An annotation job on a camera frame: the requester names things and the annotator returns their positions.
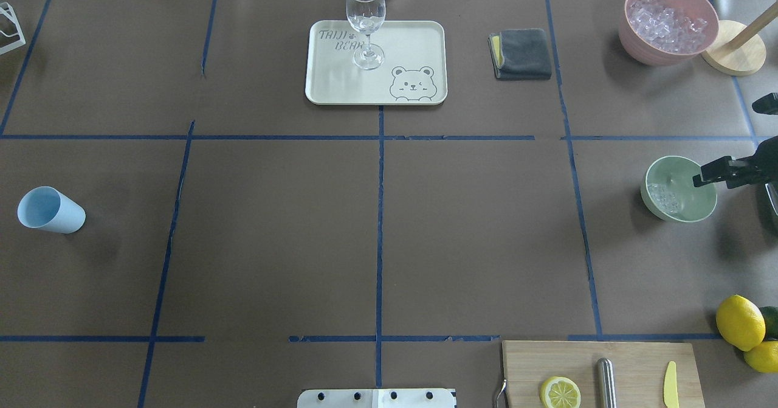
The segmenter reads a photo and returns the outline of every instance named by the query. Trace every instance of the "lemon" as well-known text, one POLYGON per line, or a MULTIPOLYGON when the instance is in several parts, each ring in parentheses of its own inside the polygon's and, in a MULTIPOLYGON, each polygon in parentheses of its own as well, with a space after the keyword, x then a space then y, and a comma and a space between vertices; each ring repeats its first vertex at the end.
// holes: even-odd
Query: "lemon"
POLYGON ((778 341, 764 341, 743 353, 745 362, 757 372, 778 373, 778 341))
POLYGON ((581 391, 568 378, 552 376, 540 387, 540 400, 545 408, 578 408, 581 391))
POLYGON ((762 312, 745 297, 730 296, 716 311, 716 326, 729 344, 744 352, 756 347, 765 338, 762 312))
POLYGON ((765 336, 778 339, 778 308, 764 306, 764 308, 759 308, 759 311, 762 312, 762 317, 765 319, 765 336))

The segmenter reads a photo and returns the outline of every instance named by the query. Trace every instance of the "wine glass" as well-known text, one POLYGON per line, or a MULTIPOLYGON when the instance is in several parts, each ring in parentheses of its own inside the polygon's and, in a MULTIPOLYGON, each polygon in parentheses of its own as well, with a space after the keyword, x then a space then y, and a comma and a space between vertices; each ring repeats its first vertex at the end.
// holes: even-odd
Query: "wine glass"
POLYGON ((353 29, 367 36, 367 45, 354 51, 354 64, 371 71, 384 62, 384 50, 370 44, 370 34, 378 31, 387 15, 386 0, 345 0, 345 15, 353 29))

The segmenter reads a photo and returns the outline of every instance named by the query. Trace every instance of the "wooden base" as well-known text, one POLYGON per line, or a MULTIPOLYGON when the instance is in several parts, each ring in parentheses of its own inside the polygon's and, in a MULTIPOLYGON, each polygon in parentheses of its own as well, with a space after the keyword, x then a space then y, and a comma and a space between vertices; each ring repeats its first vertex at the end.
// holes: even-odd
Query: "wooden base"
POLYGON ((731 20, 719 21, 719 34, 706 51, 703 58, 712 67, 728 75, 751 75, 756 73, 767 58, 767 48, 759 35, 751 37, 741 47, 731 49, 730 43, 745 25, 731 20))

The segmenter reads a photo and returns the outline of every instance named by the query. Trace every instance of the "green bowl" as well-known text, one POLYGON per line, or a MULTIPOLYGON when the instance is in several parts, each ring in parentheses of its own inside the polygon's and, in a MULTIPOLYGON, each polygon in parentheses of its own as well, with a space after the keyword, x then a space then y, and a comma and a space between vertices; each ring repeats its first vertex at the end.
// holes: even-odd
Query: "green bowl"
POLYGON ((700 165, 681 156, 657 159, 645 172, 640 195, 645 206, 665 221, 696 223, 711 216, 716 209, 716 187, 706 184, 694 187, 692 178, 700 165))

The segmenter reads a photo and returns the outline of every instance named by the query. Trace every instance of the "lemon slice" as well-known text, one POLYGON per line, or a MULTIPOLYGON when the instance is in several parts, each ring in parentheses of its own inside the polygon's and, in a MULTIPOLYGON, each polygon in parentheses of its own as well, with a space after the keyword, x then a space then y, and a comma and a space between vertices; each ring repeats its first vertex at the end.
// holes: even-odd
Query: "lemon slice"
POLYGON ((540 400, 545 408, 578 408, 581 405, 581 391, 568 378, 553 376, 540 387, 540 400))

